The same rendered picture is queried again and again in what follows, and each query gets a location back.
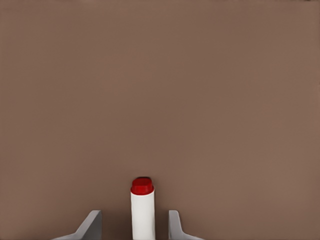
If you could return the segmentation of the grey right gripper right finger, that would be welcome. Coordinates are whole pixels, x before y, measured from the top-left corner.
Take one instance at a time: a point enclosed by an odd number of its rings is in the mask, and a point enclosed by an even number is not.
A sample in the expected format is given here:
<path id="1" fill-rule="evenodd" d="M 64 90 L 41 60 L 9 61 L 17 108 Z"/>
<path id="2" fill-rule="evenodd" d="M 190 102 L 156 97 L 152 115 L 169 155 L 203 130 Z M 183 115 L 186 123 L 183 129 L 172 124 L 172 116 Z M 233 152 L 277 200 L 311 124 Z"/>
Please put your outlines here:
<path id="1" fill-rule="evenodd" d="M 177 210 L 168 211 L 168 239 L 169 240 L 204 240 L 183 231 L 180 214 Z"/>

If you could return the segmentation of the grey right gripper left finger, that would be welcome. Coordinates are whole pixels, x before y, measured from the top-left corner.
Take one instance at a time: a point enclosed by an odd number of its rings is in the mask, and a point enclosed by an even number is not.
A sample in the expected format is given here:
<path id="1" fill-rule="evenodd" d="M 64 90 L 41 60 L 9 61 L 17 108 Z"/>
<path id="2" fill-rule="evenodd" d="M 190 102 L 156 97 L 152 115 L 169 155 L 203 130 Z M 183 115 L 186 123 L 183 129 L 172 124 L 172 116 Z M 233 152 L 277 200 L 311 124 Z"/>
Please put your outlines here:
<path id="1" fill-rule="evenodd" d="M 74 233 L 52 240 L 102 240 L 102 211 L 92 210 Z"/>

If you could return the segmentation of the white marker with red end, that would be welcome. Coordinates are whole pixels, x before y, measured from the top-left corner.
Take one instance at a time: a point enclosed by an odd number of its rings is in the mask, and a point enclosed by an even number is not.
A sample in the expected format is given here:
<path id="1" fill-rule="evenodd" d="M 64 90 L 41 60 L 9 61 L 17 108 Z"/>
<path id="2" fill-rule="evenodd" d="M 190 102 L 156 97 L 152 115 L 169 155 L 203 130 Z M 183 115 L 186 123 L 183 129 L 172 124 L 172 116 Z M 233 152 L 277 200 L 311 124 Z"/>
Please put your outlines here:
<path id="1" fill-rule="evenodd" d="M 133 240 L 155 240 L 155 187 L 149 177 L 138 177 L 130 188 Z"/>

